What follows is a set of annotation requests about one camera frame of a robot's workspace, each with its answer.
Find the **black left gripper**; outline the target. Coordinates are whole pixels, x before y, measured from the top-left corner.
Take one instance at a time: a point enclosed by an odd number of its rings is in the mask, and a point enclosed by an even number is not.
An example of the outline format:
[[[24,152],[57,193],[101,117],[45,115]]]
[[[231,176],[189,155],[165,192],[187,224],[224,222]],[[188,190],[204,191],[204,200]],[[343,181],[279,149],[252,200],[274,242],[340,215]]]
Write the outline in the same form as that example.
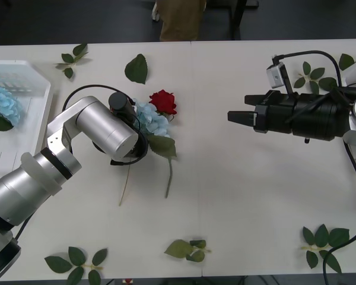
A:
[[[149,143],[146,136],[142,132],[138,132],[138,140],[133,148],[133,156],[135,160],[133,162],[138,162],[143,159],[148,152]]]

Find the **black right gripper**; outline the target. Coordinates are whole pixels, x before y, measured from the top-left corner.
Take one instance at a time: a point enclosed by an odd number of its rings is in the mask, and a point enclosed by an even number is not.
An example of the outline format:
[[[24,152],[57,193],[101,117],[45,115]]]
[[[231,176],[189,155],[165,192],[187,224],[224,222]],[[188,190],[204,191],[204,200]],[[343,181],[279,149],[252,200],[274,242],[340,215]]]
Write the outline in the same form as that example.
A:
[[[285,134],[292,133],[291,124],[286,120],[294,112],[295,100],[280,91],[269,90],[266,94],[245,95],[244,103],[254,106],[252,111],[229,111],[227,119],[244,126],[252,127],[256,132],[268,131]]]

